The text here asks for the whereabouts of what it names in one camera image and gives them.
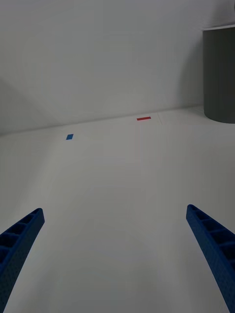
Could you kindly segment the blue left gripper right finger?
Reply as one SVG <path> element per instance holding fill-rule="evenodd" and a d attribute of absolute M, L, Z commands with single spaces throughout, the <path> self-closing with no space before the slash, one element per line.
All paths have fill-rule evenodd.
<path fill-rule="evenodd" d="M 206 258 L 229 312 L 235 311 L 235 235 L 196 206 L 186 220 Z"/>

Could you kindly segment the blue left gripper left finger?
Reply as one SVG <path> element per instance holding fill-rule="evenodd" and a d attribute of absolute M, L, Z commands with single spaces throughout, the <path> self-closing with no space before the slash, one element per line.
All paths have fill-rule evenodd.
<path fill-rule="evenodd" d="M 37 208 L 0 235 L 0 312 L 4 312 L 27 256 L 45 223 Z"/>

